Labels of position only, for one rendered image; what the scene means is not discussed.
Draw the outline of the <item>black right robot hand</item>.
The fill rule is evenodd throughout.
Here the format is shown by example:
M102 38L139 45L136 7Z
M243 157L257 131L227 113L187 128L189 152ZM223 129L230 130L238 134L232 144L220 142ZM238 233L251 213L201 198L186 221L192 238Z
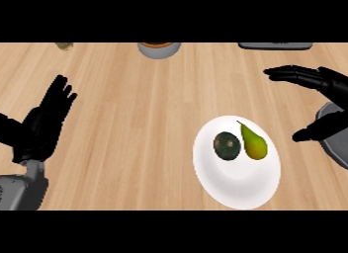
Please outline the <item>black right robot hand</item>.
M343 109L343 112L328 114L292 135L295 142L322 141L348 128L348 76L326 67L311 69L298 65L269 68L264 73L273 81L288 81L317 90Z

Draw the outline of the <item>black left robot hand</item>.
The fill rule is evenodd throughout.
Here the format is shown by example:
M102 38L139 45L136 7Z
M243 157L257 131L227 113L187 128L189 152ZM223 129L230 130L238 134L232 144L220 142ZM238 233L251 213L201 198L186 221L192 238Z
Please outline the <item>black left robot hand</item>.
M14 163L45 161L54 155L76 96L68 78L59 75L41 105L29 112L22 123L0 113L0 143L14 149Z

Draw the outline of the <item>grey pan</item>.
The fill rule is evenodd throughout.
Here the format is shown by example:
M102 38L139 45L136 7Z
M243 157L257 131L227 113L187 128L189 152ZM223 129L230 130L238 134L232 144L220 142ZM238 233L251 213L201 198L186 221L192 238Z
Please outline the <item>grey pan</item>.
M329 115L341 113L343 108L332 102L326 103L317 111L316 119L323 122L320 134L326 138L320 141L322 147L335 162L348 169L348 127L335 134L329 134L335 129L335 120L329 119Z

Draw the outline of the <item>dark green round squash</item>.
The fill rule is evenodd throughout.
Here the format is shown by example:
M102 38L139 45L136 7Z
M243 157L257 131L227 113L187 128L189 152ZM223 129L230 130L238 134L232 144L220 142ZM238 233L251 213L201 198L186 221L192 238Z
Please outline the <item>dark green round squash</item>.
M232 161L238 158L242 150L242 144L238 136L227 131L218 133L214 139L214 150L218 157Z

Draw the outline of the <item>white oval plate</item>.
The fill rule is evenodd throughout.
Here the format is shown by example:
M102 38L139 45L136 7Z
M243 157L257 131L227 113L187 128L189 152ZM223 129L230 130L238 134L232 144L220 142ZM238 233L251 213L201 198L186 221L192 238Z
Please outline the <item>white oval plate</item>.
M241 150L239 156L230 161L217 155L217 135L230 132L242 140L242 126L267 141L269 155L261 160L252 159L245 150ZM251 210L272 199L282 179L282 161L269 134L248 119L223 116L207 123L195 140L193 166L205 191L224 206Z

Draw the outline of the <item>yellow-green pear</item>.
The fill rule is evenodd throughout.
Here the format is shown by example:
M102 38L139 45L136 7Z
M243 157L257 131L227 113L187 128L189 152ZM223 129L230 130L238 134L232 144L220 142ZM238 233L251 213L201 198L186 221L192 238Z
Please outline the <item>yellow-green pear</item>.
M242 137L245 141L245 151L254 160L263 160L269 156L269 144L266 139L241 124Z

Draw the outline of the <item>grey cup with brown contents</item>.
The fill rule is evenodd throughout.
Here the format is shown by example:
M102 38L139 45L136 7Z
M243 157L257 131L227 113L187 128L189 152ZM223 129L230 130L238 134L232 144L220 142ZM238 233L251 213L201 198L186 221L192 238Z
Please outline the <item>grey cup with brown contents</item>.
M181 47L180 42L147 43L140 42L139 48L143 55L152 59L165 59L175 55Z

